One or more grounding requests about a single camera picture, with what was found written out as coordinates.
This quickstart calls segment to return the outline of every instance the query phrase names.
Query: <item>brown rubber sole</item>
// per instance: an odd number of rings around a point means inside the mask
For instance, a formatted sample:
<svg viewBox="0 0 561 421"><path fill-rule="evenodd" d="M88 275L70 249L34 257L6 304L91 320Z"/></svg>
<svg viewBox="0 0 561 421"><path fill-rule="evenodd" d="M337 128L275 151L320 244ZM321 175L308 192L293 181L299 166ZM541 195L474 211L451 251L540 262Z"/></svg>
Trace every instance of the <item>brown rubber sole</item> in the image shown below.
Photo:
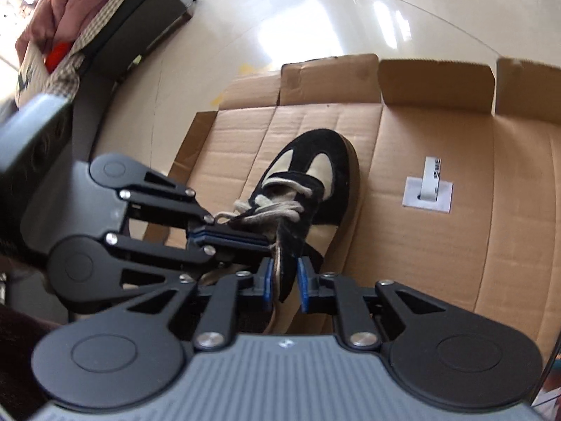
<svg viewBox="0 0 561 421"><path fill-rule="evenodd" d="M327 252L325 253L324 263L326 261L329 261L333 257L333 255L337 253L341 241L346 236L347 230L351 226L351 223L353 222L354 216L357 212L358 197L360 195L360 166L358 165L358 157L356 155L356 151L354 150L351 142L346 137L342 136L341 134L339 136L347 147L347 155L349 157L349 203L347 204L347 210L345 211L345 215L341 220L341 224L337 228L337 231L333 236L333 240L329 244Z"/></svg>

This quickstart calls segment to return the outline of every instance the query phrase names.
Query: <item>cardboard box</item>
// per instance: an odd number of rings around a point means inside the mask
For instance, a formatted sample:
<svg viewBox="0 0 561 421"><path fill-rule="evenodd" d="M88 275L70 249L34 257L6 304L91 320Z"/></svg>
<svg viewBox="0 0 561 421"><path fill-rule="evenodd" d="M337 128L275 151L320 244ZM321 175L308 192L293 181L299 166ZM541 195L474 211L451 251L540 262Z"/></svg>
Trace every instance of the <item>cardboard box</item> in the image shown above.
<svg viewBox="0 0 561 421"><path fill-rule="evenodd" d="M217 113L199 113L170 175L188 178L210 212L229 211L291 139L339 131L362 194L329 270L363 286L394 279L506 323L547 360L561 325L561 70L502 58L496 83L484 65L373 54L287 64L235 80ZM402 205L427 156L453 183L450 213ZM184 245L181 233L170 240Z"/></svg>

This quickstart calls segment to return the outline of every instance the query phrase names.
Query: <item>sneaker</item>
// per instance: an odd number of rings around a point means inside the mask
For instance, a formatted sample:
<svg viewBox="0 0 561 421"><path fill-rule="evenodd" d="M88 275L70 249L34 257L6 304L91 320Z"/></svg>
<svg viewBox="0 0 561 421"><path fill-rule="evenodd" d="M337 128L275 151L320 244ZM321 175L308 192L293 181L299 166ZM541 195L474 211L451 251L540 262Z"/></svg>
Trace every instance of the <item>sneaker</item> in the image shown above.
<svg viewBox="0 0 561 421"><path fill-rule="evenodd" d="M352 222L359 186L352 144L335 131L315 129L277 155L247 202L235 202L239 215L217 215L234 229L265 234L274 244L277 299L291 304L282 313L277 304L276 317L291 321L298 311L299 293L293 290L298 258L308 256L321 272Z"/></svg>

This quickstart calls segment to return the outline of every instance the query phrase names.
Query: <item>tiled floor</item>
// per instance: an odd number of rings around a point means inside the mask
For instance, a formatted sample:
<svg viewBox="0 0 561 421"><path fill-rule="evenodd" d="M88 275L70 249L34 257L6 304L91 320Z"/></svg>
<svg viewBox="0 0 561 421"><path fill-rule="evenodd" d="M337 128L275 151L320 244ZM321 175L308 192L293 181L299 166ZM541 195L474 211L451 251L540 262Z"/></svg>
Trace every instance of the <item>tiled floor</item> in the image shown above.
<svg viewBox="0 0 561 421"><path fill-rule="evenodd" d="M561 65L561 0L199 0L119 89L97 152L167 172L195 112L237 74L364 52Z"/></svg>

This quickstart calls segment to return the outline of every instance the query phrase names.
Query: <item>shoe lace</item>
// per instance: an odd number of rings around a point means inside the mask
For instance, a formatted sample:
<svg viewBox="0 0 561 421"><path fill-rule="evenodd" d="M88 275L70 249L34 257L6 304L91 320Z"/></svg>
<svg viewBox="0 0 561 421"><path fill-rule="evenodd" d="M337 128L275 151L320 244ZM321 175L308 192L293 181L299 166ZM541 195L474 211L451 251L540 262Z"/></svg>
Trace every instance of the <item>shoe lace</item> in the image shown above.
<svg viewBox="0 0 561 421"><path fill-rule="evenodd" d="M301 185L300 183L278 177L269 178L263 182L263 186L280 185L294 190L296 193L310 198L313 194L312 189ZM291 222L298 222L300 214L304 212L304 207L295 200L278 200L270 199L264 195L257 195L255 198L257 208L251 214L244 215L239 218L239 222L243 225L262 225L264 223L276 222L280 218L286 218ZM252 206L247 201L236 200L234 202L235 212L219 212L215 219L226 219L227 221L238 219L240 214L248 212Z"/></svg>

